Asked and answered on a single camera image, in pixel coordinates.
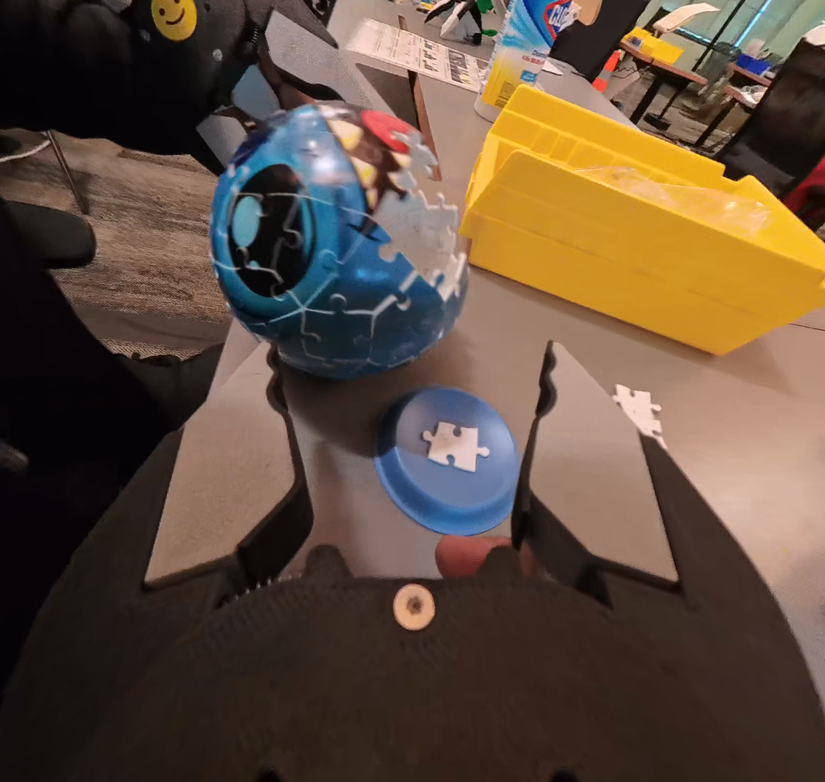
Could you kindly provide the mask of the blue puzzle ball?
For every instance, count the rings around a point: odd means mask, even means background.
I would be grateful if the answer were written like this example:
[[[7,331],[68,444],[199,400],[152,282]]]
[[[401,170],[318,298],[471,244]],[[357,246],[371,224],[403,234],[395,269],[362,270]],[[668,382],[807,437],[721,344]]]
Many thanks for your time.
[[[382,373],[436,346],[469,286],[458,208],[419,184],[436,163],[417,129],[372,108],[306,104],[260,122],[211,207],[235,319],[315,377]]]

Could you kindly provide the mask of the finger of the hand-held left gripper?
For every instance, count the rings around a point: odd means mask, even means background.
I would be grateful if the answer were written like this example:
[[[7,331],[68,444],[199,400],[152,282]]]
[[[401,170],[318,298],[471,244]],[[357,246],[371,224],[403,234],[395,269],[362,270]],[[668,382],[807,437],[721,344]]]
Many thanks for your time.
[[[257,48],[257,66],[277,102],[352,102],[354,78],[338,48],[271,11]]]
[[[281,109],[257,65],[241,74],[238,68],[196,65],[195,104],[195,158],[212,173],[222,173],[248,137]]]

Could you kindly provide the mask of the wipes canister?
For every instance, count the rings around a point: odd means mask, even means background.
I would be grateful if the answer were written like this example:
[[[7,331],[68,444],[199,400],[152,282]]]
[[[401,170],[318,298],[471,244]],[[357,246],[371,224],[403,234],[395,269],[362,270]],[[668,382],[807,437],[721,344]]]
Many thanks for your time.
[[[534,86],[573,0],[510,0],[482,77],[476,113],[494,122],[519,86]]]

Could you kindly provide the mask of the blue round ball stand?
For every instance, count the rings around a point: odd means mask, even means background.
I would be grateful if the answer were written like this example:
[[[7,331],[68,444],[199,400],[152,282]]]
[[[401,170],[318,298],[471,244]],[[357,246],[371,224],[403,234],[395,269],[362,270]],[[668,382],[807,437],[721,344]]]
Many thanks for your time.
[[[490,456],[475,473],[427,459],[424,430],[439,421],[478,427]],[[513,507],[521,455],[507,422],[487,402],[459,388],[425,386],[393,402],[381,419],[374,455],[390,499],[420,526],[441,535],[473,536],[498,527]]]

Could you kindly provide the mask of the wooden office table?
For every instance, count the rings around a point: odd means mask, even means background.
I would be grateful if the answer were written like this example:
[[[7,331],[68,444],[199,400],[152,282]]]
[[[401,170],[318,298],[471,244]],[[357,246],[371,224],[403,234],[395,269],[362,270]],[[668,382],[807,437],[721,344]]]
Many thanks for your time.
[[[638,126],[639,122],[645,118],[645,115],[652,106],[656,96],[663,87],[668,87],[671,89],[673,92],[673,97],[668,102],[668,105],[665,106],[663,111],[654,116],[654,118],[658,121],[662,121],[664,119],[666,110],[671,104],[675,103],[675,100],[683,94],[690,85],[706,84],[706,79],[700,75],[697,75],[695,72],[679,69],[671,63],[646,54],[639,46],[632,42],[621,40],[620,49],[625,54],[633,58],[633,61],[639,71],[648,71],[652,76],[650,85],[645,90],[644,95],[639,100],[638,104],[634,108],[634,111],[629,117],[631,123],[636,126]],[[707,124],[706,129],[695,141],[694,147],[701,148],[735,107],[740,107],[745,112],[751,113],[756,106],[757,103],[752,102],[742,89],[732,86],[731,84],[724,86],[720,106],[716,109],[716,112]]]

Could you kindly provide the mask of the printed instruction sheets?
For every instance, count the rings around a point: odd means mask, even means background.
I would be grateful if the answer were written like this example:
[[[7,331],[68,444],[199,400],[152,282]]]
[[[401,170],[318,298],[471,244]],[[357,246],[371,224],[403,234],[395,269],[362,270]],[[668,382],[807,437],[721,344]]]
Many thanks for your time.
[[[371,18],[361,20],[345,46],[418,75],[478,94],[486,63],[457,48],[443,45]]]

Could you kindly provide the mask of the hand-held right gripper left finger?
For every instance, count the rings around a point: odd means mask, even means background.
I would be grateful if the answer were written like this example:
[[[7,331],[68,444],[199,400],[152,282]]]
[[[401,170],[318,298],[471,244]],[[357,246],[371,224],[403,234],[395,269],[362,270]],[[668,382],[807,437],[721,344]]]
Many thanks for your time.
[[[145,585],[218,570],[237,584],[273,582],[313,523],[281,366],[261,343],[182,431]]]

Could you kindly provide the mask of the clear plastic bag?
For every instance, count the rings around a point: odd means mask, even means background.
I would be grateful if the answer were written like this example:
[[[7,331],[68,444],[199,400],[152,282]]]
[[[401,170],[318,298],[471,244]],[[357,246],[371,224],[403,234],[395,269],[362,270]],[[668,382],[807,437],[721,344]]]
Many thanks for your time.
[[[588,167],[576,173],[736,236],[753,238],[768,225],[769,211],[761,202],[719,189],[656,180],[629,166]]]

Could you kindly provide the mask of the yellow plastic bin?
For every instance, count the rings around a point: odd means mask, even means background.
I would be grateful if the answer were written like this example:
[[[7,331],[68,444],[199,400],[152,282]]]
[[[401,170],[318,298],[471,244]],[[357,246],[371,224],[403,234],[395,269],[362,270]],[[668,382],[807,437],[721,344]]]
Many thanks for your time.
[[[576,173],[629,166],[768,208],[753,238]],[[708,354],[823,308],[823,243],[757,179],[530,86],[490,127],[460,232],[470,261]]]
[[[632,46],[640,54],[668,65],[676,64],[684,53],[682,48],[672,45],[656,36],[656,34],[640,27],[635,27],[627,33],[623,37],[623,42]]]

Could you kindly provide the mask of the orange traffic cone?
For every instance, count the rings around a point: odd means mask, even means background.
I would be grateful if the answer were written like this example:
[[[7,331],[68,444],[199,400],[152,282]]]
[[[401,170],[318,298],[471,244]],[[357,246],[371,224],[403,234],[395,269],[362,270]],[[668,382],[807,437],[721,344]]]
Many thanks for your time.
[[[611,77],[620,62],[622,57],[622,50],[617,49],[614,50],[612,54],[608,57],[605,64],[594,78],[592,86],[593,88],[598,91],[599,93],[606,95],[607,87],[611,81]]]

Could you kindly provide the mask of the white puzzle piece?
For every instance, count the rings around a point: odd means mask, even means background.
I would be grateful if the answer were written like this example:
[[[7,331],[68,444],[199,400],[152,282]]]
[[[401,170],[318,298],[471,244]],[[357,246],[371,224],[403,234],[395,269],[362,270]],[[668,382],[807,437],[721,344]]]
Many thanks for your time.
[[[424,430],[420,437],[428,446],[428,461],[442,467],[475,473],[479,458],[490,456],[489,447],[480,444],[478,427],[439,421],[435,431]]]
[[[651,392],[615,384],[612,399],[642,435],[655,439],[667,449],[660,418],[662,407],[654,402]]]

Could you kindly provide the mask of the person's right hand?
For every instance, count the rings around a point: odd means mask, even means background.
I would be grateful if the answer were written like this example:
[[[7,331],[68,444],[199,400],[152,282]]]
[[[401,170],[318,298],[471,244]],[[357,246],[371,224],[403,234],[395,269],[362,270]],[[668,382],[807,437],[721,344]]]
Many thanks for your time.
[[[444,579],[521,581],[537,577],[540,570],[531,550],[524,544],[518,548],[506,536],[444,536],[435,562]]]

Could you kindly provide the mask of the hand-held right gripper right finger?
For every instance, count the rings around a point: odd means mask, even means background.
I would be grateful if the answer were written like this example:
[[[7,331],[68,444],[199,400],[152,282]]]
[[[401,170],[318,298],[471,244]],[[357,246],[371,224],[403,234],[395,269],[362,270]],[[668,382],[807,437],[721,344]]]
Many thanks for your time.
[[[511,539],[554,581],[613,573],[651,586],[679,577],[643,438],[612,393],[560,343],[546,345]]]

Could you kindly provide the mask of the black white gripper tool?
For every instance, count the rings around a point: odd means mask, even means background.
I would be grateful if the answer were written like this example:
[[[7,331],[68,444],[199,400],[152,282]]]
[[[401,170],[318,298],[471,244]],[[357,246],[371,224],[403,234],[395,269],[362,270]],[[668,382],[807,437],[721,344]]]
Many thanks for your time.
[[[478,46],[483,37],[495,37],[498,31],[484,28],[479,0],[441,0],[427,14],[424,23],[440,22],[440,37],[453,42]]]

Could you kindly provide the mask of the black office chair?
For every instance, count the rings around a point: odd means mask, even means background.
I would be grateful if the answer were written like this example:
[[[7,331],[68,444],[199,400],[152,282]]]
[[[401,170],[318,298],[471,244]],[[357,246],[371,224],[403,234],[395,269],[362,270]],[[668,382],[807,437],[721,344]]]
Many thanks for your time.
[[[731,179],[752,176],[778,199],[824,156],[823,38],[802,38],[760,103],[713,159]]]

